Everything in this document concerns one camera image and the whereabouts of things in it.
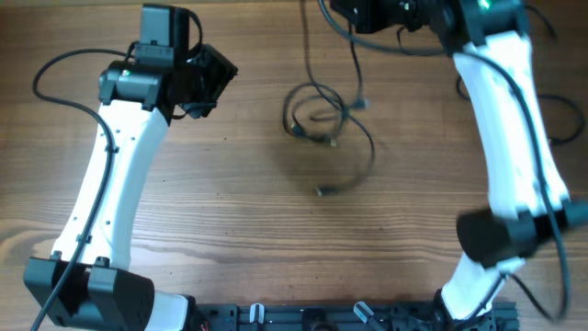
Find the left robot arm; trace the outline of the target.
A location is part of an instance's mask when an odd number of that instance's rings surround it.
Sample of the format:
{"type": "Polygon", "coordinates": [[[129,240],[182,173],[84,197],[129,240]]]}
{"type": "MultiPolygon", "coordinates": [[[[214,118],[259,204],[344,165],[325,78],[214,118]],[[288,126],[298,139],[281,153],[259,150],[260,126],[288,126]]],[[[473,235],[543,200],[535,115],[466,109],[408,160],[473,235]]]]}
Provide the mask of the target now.
{"type": "Polygon", "coordinates": [[[237,68],[211,45],[191,43],[195,12],[146,4],[141,32],[115,51],[91,111],[96,141],[72,214],[24,283],[40,305],[35,325],[91,330],[209,330],[190,295],[155,289],[130,272],[130,244],[147,172],[173,120],[205,118],[237,68]]]}

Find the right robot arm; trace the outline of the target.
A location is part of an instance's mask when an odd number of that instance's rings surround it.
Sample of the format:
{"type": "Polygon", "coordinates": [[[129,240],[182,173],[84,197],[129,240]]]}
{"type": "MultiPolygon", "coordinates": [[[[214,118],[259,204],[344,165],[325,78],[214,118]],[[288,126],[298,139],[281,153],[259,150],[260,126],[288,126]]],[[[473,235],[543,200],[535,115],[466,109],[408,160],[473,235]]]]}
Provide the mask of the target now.
{"type": "Polygon", "coordinates": [[[475,113],[488,173],[489,208],[459,216],[463,250],[437,299],[446,324],[473,327],[526,259],[553,243],[560,261],[560,309],[568,312],[571,281],[563,235],[587,221],[554,163],[532,72],[527,7],[522,1],[329,1],[326,21],[347,18],[355,44],[394,25],[430,28],[453,59],[475,113]]]}

